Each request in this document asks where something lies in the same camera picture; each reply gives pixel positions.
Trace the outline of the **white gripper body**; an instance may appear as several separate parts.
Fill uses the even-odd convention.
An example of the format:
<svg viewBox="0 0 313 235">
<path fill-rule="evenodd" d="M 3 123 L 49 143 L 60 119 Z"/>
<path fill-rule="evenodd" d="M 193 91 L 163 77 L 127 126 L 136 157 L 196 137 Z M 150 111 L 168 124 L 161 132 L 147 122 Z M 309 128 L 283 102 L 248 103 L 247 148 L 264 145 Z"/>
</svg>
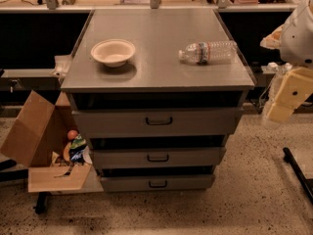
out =
<svg viewBox="0 0 313 235">
<path fill-rule="evenodd" d="M 265 119 L 285 123 L 293 112 L 313 94 L 313 70 L 296 68 L 278 77 L 272 84 Z"/>
</svg>

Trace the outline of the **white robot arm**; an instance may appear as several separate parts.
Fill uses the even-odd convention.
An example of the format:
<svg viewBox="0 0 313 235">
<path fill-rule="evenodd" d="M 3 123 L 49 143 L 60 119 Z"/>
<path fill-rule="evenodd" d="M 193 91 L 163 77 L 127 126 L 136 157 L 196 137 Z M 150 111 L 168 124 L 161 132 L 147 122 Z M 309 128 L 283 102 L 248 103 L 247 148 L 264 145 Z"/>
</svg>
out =
<svg viewBox="0 0 313 235">
<path fill-rule="evenodd" d="M 279 50 L 281 59 L 291 64 L 273 78 L 262 113 L 264 124 L 282 124 L 313 94 L 313 0 L 302 0 L 260 46 Z"/>
</svg>

